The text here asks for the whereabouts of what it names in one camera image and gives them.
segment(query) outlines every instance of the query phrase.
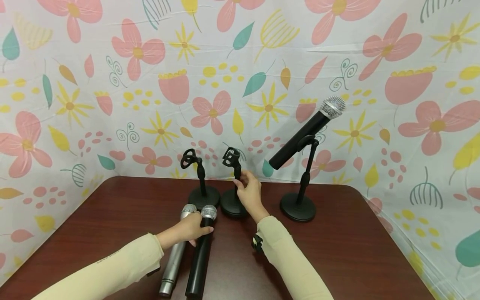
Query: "table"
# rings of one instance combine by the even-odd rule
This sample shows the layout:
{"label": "table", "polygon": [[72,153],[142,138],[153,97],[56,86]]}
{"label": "table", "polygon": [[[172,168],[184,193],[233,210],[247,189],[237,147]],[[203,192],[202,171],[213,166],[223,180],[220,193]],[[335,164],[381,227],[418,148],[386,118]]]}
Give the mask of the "table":
{"label": "table", "polygon": [[[208,184],[220,192],[233,188],[229,181]],[[188,194],[197,186],[197,180],[115,177],[105,181],[0,288],[0,299],[29,300],[131,240],[173,226]],[[263,203],[289,230],[335,300],[433,299],[355,189],[310,185],[307,195],[316,204],[317,215],[312,222],[302,224],[287,219],[278,206],[282,195],[298,187],[263,183]],[[252,250],[255,232],[251,218],[234,220],[219,212],[205,300],[291,299],[276,270]],[[188,246],[173,300],[185,299],[192,255],[193,248]],[[163,266],[168,256],[167,251]],[[158,299],[161,277],[162,270],[107,299]]]}

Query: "microphone handle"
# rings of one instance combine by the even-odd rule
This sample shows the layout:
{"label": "microphone handle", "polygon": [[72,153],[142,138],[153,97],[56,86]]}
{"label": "microphone handle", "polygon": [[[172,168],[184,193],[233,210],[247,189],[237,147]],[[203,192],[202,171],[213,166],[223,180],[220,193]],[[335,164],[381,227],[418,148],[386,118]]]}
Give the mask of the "microphone handle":
{"label": "microphone handle", "polygon": [[[212,226],[214,220],[204,217],[201,227]],[[207,274],[208,258],[210,256],[210,245],[213,233],[201,236],[197,240],[195,253],[193,254],[192,266],[188,277],[185,296],[201,298],[204,294],[205,278]]]}

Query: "silver microphone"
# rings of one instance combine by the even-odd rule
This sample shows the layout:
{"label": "silver microphone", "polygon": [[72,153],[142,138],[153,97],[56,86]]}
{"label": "silver microphone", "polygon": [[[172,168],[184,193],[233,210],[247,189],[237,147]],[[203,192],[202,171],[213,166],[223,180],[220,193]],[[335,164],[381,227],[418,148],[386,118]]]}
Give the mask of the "silver microphone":
{"label": "silver microphone", "polygon": [[[185,205],[181,211],[180,220],[196,211],[197,208],[195,205]],[[183,250],[185,250],[185,244],[186,242],[181,242],[173,245],[172,247],[172,252],[170,253],[170,258],[168,259],[167,266],[165,267],[165,272],[163,272],[160,291],[158,291],[158,294],[161,297],[170,298],[172,295],[173,288],[175,287],[175,283],[177,281],[177,274],[179,272],[180,262],[183,256]]]}

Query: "black microphone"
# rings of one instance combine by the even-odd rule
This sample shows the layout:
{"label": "black microphone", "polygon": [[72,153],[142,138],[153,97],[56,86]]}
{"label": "black microphone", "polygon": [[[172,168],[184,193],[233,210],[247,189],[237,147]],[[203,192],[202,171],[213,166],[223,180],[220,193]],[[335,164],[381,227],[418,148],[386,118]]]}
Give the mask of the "black microphone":
{"label": "black microphone", "polygon": [[275,170],[280,169],[295,153],[301,151],[299,144],[307,135],[315,135],[330,120],[338,118],[345,111],[345,101],[332,96],[324,100],[320,110],[268,161]]}
{"label": "black microphone", "polygon": [[[213,205],[206,205],[202,209],[201,227],[212,226],[216,218],[216,208]],[[197,240],[195,253],[193,254],[190,275],[188,276],[185,296],[201,298],[204,294],[205,278],[207,275],[208,258],[210,256],[210,245],[213,233],[201,236]]]}

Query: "forearm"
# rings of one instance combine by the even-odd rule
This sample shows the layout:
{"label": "forearm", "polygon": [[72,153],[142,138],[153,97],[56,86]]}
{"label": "forearm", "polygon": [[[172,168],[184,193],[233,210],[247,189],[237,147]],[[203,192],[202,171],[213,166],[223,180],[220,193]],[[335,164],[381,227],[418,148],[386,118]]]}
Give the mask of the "forearm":
{"label": "forearm", "polygon": [[332,300],[332,295],[285,227],[273,216],[257,225],[268,261],[282,276],[294,300]]}
{"label": "forearm", "polygon": [[102,300],[160,267],[160,238],[146,234],[49,287],[32,300]]}

